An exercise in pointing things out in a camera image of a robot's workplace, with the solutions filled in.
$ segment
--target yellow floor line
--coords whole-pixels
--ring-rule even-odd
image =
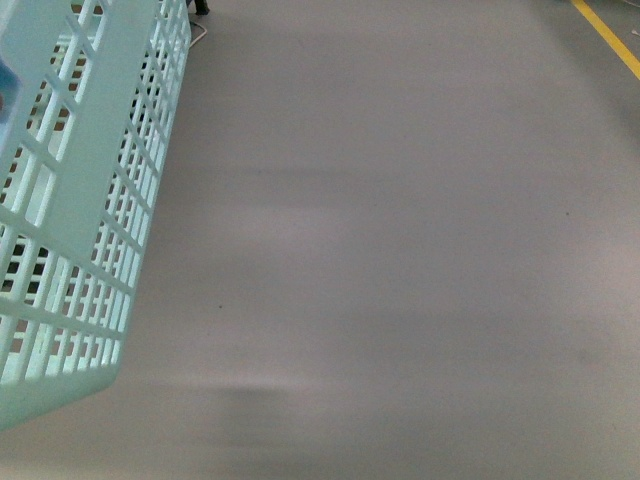
[[[604,23],[598,15],[585,3],[584,0],[571,0],[571,3],[580,11],[582,16],[596,29],[602,38],[609,44],[620,59],[629,67],[638,80],[640,80],[640,60],[626,47],[615,33]]]

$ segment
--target plastic basket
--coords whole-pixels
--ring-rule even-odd
[[[184,0],[0,0],[0,429],[115,379],[189,41]]]

